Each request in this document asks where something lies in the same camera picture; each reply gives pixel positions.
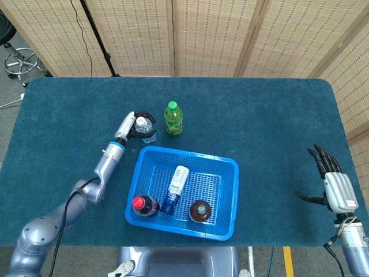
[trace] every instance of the blue plastic basket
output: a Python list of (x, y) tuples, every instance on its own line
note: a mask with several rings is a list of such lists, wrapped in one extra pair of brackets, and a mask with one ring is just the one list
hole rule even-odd
[[(173, 216), (162, 212), (154, 217), (137, 215), (132, 200), (149, 194), (163, 204), (177, 166), (190, 170)], [(238, 164), (228, 158), (148, 146), (141, 150), (127, 199), (129, 223), (194, 237), (226, 241), (234, 232), (238, 197)], [(193, 222), (189, 209), (196, 200), (205, 200), (212, 208), (204, 223)]]

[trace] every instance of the clear plastic bottle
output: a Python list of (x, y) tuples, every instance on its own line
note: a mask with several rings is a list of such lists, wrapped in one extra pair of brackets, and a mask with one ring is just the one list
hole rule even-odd
[[(152, 123), (148, 118), (138, 117), (136, 119), (134, 127), (136, 131), (147, 134), (152, 129)], [(156, 133), (153, 134), (151, 137), (143, 138), (142, 140), (144, 141), (144, 143), (153, 143), (156, 141)]]
[(183, 132), (183, 113), (176, 102), (169, 102), (164, 118), (167, 133), (172, 137), (179, 137)]
[(155, 216), (160, 210), (158, 202), (148, 194), (141, 194), (133, 198), (132, 207), (141, 216)]

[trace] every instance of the black stand pole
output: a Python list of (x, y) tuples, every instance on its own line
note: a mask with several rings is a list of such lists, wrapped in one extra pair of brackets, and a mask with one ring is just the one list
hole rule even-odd
[(90, 11), (88, 10), (88, 7), (87, 7), (87, 4), (86, 4), (85, 0), (80, 0), (80, 2), (81, 2), (81, 5), (83, 7), (83, 10), (85, 11), (85, 14), (87, 16), (87, 19), (90, 22), (90, 25), (91, 25), (91, 28), (93, 30), (93, 33), (96, 36), (97, 42), (99, 43), (99, 46), (100, 46), (100, 48), (101, 48), (101, 50), (102, 50), (102, 52), (104, 54), (105, 61), (106, 61), (106, 63), (109, 66), (109, 69), (110, 69), (110, 72), (111, 72), (112, 77), (119, 77), (119, 75), (115, 73), (114, 68), (113, 68), (113, 65), (110, 62), (111, 56), (110, 56), (110, 54), (108, 52), (106, 52), (104, 43), (101, 40), (101, 37), (99, 35), (99, 32), (98, 32), (98, 30), (96, 28), (95, 22), (93, 22), (92, 16), (90, 14)]

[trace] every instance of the dark green tablecloth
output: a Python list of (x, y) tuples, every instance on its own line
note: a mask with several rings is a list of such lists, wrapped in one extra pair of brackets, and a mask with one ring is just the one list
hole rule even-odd
[[(163, 112), (176, 100), (184, 133), (170, 138)], [(30, 83), (0, 173), (0, 245), (13, 245), (26, 222), (52, 211), (93, 169), (130, 111), (157, 119), (156, 145), (235, 159), (237, 220), (225, 242), (129, 225), (124, 216), (144, 143), (127, 144), (105, 200), (64, 233), (66, 245), (309, 245), (335, 232), (327, 208), (295, 196), (323, 192), (314, 143), (336, 156), (367, 213), (331, 86), (323, 80), (262, 78), (42, 78)]]

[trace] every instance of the green plastic bottle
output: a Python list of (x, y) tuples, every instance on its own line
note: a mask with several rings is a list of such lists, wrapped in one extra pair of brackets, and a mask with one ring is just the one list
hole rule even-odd
[(179, 137), (183, 132), (183, 113), (176, 102), (169, 102), (164, 118), (167, 133), (172, 137)]

